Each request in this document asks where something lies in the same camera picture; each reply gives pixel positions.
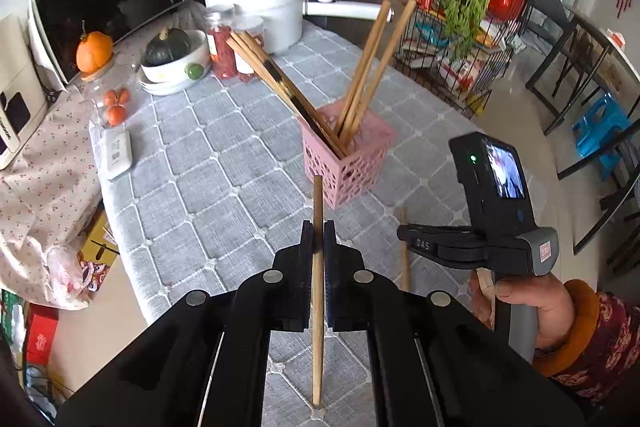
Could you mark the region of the patterned red sleeve forearm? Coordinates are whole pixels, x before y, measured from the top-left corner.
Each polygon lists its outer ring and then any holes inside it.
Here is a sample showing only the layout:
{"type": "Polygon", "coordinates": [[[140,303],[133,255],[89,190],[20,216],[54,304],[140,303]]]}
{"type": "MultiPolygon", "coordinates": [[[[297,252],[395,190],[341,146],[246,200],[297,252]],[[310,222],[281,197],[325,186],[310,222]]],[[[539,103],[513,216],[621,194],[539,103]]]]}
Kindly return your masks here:
{"type": "Polygon", "coordinates": [[[534,358],[544,376],[587,399],[600,411],[620,413],[639,404],[639,308],[571,280],[565,288],[575,311],[561,347],[534,358]]]}

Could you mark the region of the person's right hand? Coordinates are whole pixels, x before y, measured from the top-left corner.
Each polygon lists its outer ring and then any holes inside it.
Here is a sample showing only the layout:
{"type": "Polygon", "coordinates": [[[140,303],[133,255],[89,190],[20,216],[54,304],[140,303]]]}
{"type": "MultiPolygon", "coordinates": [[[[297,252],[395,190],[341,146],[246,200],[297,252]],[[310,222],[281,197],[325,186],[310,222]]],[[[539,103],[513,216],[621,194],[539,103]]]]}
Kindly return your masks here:
{"type": "Polygon", "coordinates": [[[575,320],[572,298],[553,275],[543,277],[505,277],[495,283],[495,296],[509,305],[524,305],[537,310],[536,348],[553,351],[567,340],[575,320]]]}

